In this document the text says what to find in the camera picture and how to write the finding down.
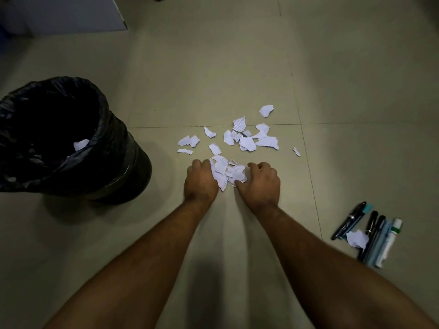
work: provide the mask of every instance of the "black pen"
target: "black pen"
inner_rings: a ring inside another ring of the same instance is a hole
[[[377,222],[377,217],[378,217],[378,211],[374,210],[372,211],[372,213],[370,214],[369,217],[369,221],[367,222],[367,226],[366,226],[366,230],[365,230],[365,235],[368,236],[369,238],[372,236],[372,231],[374,230],[375,224]],[[360,251],[358,252],[358,256],[357,256],[357,260],[361,260],[363,253],[366,252],[366,249],[360,249]]]
[[[364,209],[365,206],[366,206],[366,202],[361,202],[361,203],[357,204],[354,207],[354,209],[352,209],[351,212],[349,212],[348,217],[346,217],[343,224],[332,235],[331,240],[335,240],[338,237],[340,237],[341,235],[343,235],[343,233],[346,231],[346,229],[350,226],[350,223],[355,221],[355,219],[361,213],[361,211]]]
[[[377,236],[379,234],[380,228],[382,227],[382,224],[384,223],[384,221],[385,221],[385,216],[381,215],[378,218],[378,220],[377,220],[377,222],[375,224],[375,227],[372,230],[372,234],[369,237],[369,242],[366,245],[366,249],[361,254],[361,258],[359,259],[359,261],[361,261],[362,263],[364,263],[364,261],[366,260],[367,256],[369,255],[370,250],[372,249],[372,246],[373,246],[373,244],[374,244],[374,242],[375,242],[375,240],[376,240],[376,238],[377,238]]]

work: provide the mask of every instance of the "beige floor tile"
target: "beige floor tile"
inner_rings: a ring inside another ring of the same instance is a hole
[[[143,77],[130,127],[230,125],[273,104],[271,124],[298,124],[279,17],[142,29]]]
[[[420,0],[280,0],[302,123],[439,120],[439,37]]]
[[[214,20],[279,16],[277,0],[115,0],[124,19],[129,16],[127,4],[145,5],[142,21],[161,24],[164,21]]]
[[[126,122],[139,83],[139,52],[135,31],[24,39],[11,46],[10,55],[0,63],[0,94],[3,97],[30,81],[84,77],[101,89],[110,109]]]
[[[193,159],[210,158],[212,142],[229,159],[266,160],[276,167],[282,180],[281,207],[320,236],[300,126],[272,126],[270,135],[277,136],[279,151],[261,147],[253,153],[225,144],[226,129],[211,127],[218,133],[212,139],[203,127],[134,129],[136,141],[151,158],[153,176],[137,199],[116,208],[38,194],[3,197],[10,219],[0,231],[10,236],[2,235],[1,248],[9,247],[9,254],[22,263],[29,258],[34,266],[9,265],[14,275],[1,280],[0,300],[6,305],[0,310],[2,327],[35,328],[47,321],[105,263],[181,202],[187,166]],[[186,135],[201,139],[191,156],[177,153],[177,142]],[[302,157],[294,155],[293,145]],[[27,211],[19,208],[20,200],[28,204]],[[170,327],[311,328],[270,241],[230,185],[218,194],[190,244],[158,325]]]
[[[402,232],[378,272],[438,321],[437,125],[303,125],[303,134],[323,239],[354,254],[330,237],[360,201],[389,219],[402,218]]]

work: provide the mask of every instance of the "black garbage bag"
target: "black garbage bag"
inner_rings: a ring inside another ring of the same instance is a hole
[[[73,143],[89,139],[78,151]],[[79,77],[30,82],[0,101],[0,192],[119,204],[138,196],[151,162],[105,95]]]

